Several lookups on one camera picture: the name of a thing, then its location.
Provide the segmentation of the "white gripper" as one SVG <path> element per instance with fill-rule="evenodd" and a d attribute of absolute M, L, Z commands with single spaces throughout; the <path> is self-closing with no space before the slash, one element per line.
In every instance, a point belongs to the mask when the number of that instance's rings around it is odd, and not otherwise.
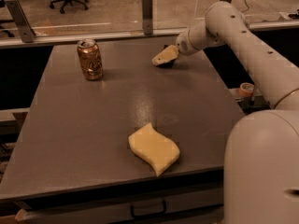
<path fill-rule="evenodd" d="M 197 42 L 197 35 L 192 34 L 190 31 L 185 31 L 177 37 L 176 45 L 167 46 L 152 59 L 152 63 L 155 66 L 169 63 L 178 57 L 179 52 L 184 55 L 192 55 L 199 51 Z"/>

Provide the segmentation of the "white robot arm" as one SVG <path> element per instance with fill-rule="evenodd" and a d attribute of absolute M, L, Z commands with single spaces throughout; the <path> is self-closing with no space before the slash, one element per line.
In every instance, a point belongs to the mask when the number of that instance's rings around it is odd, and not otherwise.
<path fill-rule="evenodd" d="M 254 35 L 232 4 L 216 2 L 205 18 L 153 58 L 160 65 L 226 44 L 268 109 L 242 118 L 224 157 L 224 224 L 299 224 L 299 68 Z"/>

